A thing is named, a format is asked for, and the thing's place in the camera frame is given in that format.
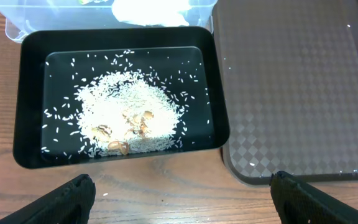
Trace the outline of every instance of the clear plastic container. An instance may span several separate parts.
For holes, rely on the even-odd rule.
[[[6,35],[20,43],[26,35],[37,30],[143,27],[119,22],[112,13],[114,0],[89,4],[81,4],[81,1],[84,0],[0,0],[0,12],[7,18]],[[188,25],[205,27],[213,31],[211,13],[218,0],[166,0],[169,1],[186,1],[189,5],[188,10],[178,13]],[[133,7],[133,10],[127,10],[128,15],[132,12],[139,13],[139,7]],[[165,12],[166,9],[162,6],[157,11]]]

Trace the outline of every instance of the wood grain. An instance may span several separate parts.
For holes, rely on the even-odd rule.
[[[20,45],[4,25],[0,15],[0,218],[89,174],[97,189],[90,223],[280,223],[269,188],[238,183],[218,150],[39,170],[17,165],[11,151]],[[358,182],[315,186],[358,209]]]

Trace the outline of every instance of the wooden table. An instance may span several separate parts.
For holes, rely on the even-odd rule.
[[[97,189],[90,223],[280,223],[269,188],[240,184],[219,150],[39,170],[17,165],[12,138],[20,45],[4,27],[0,15],[0,218],[89,174]],[[358,209],[358,182],[315,186]]]

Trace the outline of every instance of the textured mat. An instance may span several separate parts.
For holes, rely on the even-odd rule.
[[[225,0],[214,15],[231,137],[226,166],[267,184],[358,179],[356,0]]]

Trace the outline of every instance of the pile of rice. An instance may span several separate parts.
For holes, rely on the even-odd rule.
[[[100,125],[111,130],[110,142],[128,143],[129,153],[161,151],[174,145],[174,129],[184,111],[162,89],[145,82],[145,77],[139,72],[109,73],[95,77],[75,93],[76,100],[82,102],[82,112],[78,114],[80,133],[94,146],[89,156],[97,152],[100,156],[121,154],[120,150],[107,150],[108,142],[93,138],[93,129]],[[133,126],[127,118],[145,111],[151,111],[154,117],[144,121],[148,131],[142,138],[129,131]]]

